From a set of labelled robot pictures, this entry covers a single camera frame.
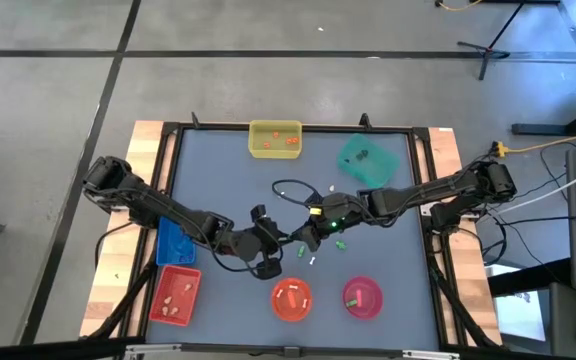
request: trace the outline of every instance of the tripod stand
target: tripod stand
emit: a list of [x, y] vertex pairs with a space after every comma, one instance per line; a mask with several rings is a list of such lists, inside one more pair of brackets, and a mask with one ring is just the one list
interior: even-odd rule
[[484, 79], [484, 76], [486, 76], [486, 69], [488, 68], [488, 62], [491, 59], [505, 59], [508, 56], [510, 56], [510, 52], [502, 51], [502, 50], [496, 50], [496, 49], [494, 49], [494, 47], [495, 47], [495, 44], [497, 43], [497, 41], [499, 40], [499, 38], [501, 37], [501, 35], [503, 35], [504, 31], [506, 31], [506, 29], [508, 28], [508, 25], [510, 25], [512, 20], [519, 13], [519, 10], [521, 10], [521, 8], [524, 7], [525, 4], [526, 4], [526, 1], [524, 0], [521, 2], [521, 4], [519, 4], [519, 6], [517, 6], [517, 9], [515, 9], [515, 12], [512, 13], [512, 15], [510, 16], [510, 19], [508, 19], [508, 21], [506, 21], [506, 23], [504, 24], [504, 27], [501, 28], [501, 31], [499, 31], [497, 36], [495, 36], [495, 39], [492, 41], [492, 43], [488, 47], [470, 44], [470, 43], [463, 42], [463, 41], [457, 42], [457, 45], [473, 48], [473, 49], [477, 50], [479, 53], [481, 53], [481, 51], [483, 51], [483, 54], [481, 54], [483, 61], [481, 63], [481, 69], [479, 70], [479, 80], [480, 81]]

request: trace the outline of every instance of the wooden plank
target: wooden plank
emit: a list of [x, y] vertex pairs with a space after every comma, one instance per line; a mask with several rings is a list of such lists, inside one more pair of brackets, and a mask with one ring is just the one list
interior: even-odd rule
[[[453, 130], [449, 128], [429, 128], [428, 130], [437, 177], [449, 176], [459, 171], [462, 165]], [[462, 220], [460, 227], [477, 233], [472, 221]], [[491, 340], [501, 344], [501, 334], [499, 333], [479, 242], [471, 234], [463, 231], [457, 232], [450, 236], [450, 252], [457, 278], [459, 298], [486, 335]], [[447, 303], [444, 302], [444, 314], [446, 318], [452, 319], [452, 313], [450, 316], [446, 314], [446, 305]], [[448, 321], [446, 324], [450, 335], [449, 341], [456, 343], [456, 337], [451, 337], [453, 335], [450, 334]], [[470, 336], [468, 336], [468, 342], [470, 345], [475, 345]]]
[[[126, 161], [132, 166], [132, 172], [146, 183], [152, 178], [162, 126], [162, 121], [137, 121], [133, 128]], [[113, 213], [108, 230], [126, 222], [127, 211]], [[138, 237], [139, 227], [130, 225], [104, 240], [80, 329], [81, 336], [97, 330], [126, 293]]]

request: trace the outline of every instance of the white object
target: white object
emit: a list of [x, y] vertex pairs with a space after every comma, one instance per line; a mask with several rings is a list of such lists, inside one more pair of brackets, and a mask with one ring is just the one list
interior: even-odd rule
[[[494, 276], [517, 270], [519, 269], [495, 264], [486, 268], [486, 274]], [[496, 297], [493, 300], [499, 331], [539, 341], [546, 340], [536, 291]]]
[[[431, 203], [419, 205], [419, 210], [421, 210], [421, 216], [430, 216], [430, 208], [433, 207], [435, 204], [439, 204], [441, 201], [434, 201]], [[479, 215], [475, 215], [473, 213], [467, 212], [461, 215], [462, 219], [479, 219]]]
[[569, 188], [569, 187], [571, 187], [571, 186], [573, 186], [573, 185], [575, 185], [575, 184], [576, 184], [576, 179], [573, 180], [573, 181], [571, 181], [571, 182], [569, 182], [569, 183], [566, 184], [566, 185], [563, 185], [562, 187], [558, 188], [557, 190], [553, 190], [553, 191], [549, 192], [548, 194], [542, 195], [542, 196], [540, 196], [540, 197], [538, 197], [538, 198], [534, 198], [534, 199], [532, 199], [532, 200], [528, 200], [528, 201], [526, 201], [526, 202], [523, 202], [523, 203], [521, 203], [521, 204], [517, 204], [517, 205], [515, 205], [515, 206], [511, 206], [511, 207], [509, 207], [509, 208], [507, 208], [507, 209], [503, 209], [503, 210], [501, 210], [501, 211], [498, 211], [497, 214], [501, 215], [501, 214], [503, 214], [503, 213], [507, 213], [508, 211], [515, 210], [515, 209], [518, 209], [518, 208], [520, 208], [520, 207], [522, 207], [522, 206], [526, 206], [526, 205], [528, 205], [528, 204], [535, 203], [535, 202], [537, 202], [537, 201], [539, 201], [539, 200], [543, 200], [543, 199], [547, 198], [548, 196], [550, 196], [550, 195], [552, 195], [552, 194], [556, 194], [556, 193], [560, 192], [561, 190], [566, 189], [566, 188]]

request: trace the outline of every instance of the yellow cable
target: yellow cable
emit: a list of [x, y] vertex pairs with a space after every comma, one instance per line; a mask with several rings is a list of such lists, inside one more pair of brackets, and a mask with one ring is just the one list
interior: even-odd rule
[[447, 6], [447, 5], [444, 5], [443, 2], [437, 2], [437, 4], [439, 4], [439, 6], [441, 6], [442, 8], [444, 8], [444, 9], [446, 9], [446, 10], [448, 10], [448, 11], [464, 11], [464, 10], [468, 9], [469, 7], [471, 7], [471, 6], [475, 6], [475, 5], [479, 4], [479, 3], [482, 2], [482, 1], [484, 1], [484, 0], [477, 0], [477, 1], [475, 1], [474, 3], [470, 3], [470, 4], [468, 4], [468, 5], [466, 5], [466, 6], [462, 7], [462, 8], [451, 8], [451, 7]]
[[560, 143], [562, 143], [562, 142], [573, 141], [573, 140], [576, 140], [576, 136], [569, 137], [569, 138], [565, 138], [565, 139], [561, 139], [561, 140], [557, 140], [557, 141], [553, 141], [553, 142], [549, 142], [549, 143], [545, 143], [545, 144], [541, 144], [541, 145], [535, 145], [535, 146], [531, 146], [531, 147], [527, 147], [527, 148], [523, 148], [523, 149], [509, 149], [509, 148], [503, 146], [503, 144], [499, 143], [499, 145], [500, 145], [500, 150], [501, 150], [501, 151], [500, 151], [500, 154], [502, 154], [501, 157], [503, 157], [504, 154], [507, 154], [507, 153], [514, 153], [514, 154], [516, 154], [516, 153], [522, 153], [522, 152], [531, 151], [531, 150], [536, 150], [536, 149], [541, 149], [541, 148], [546, 147], [546, 146], [555, 145], [555, 144], [560, 144]]

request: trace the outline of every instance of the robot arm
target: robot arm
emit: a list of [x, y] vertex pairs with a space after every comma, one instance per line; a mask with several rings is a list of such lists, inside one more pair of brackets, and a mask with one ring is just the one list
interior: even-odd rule
[[233, 255], [249, 262], [261, 253], [264, 260], [255, 267], [261, 279], [281, 274], [279, 260], [269, 256], [289, 242], [303, 241], [314, 252], [321, 240], [331, 234], [362, 223], [390, 227], [409, 208], [455, 197], [448, 203], [435, 204], [430, 210], [432, 229], [451, 232], [464, 212], [485, 203], [506, 202], [515, 193], [506, 166], [494, 162], [476, 162], [454, 175], [405, 189], [361, 190], [356, 196], [334, 193], [322, 197], [315, 192], [304, 203], [311, 208], [310, 217], [287, 236], [266, 216], [263, 205], [251, 210], [252, 227], [235, 231], [232, 220], [213, 212], [189, 209], [159, 193], [118, 158], [100, 157], [84, 178], [86, 197], [106, 211], [128, 207], [131, 220], [138, 225], [156, 228], [159, 217], [164, 216], [215, 254]]

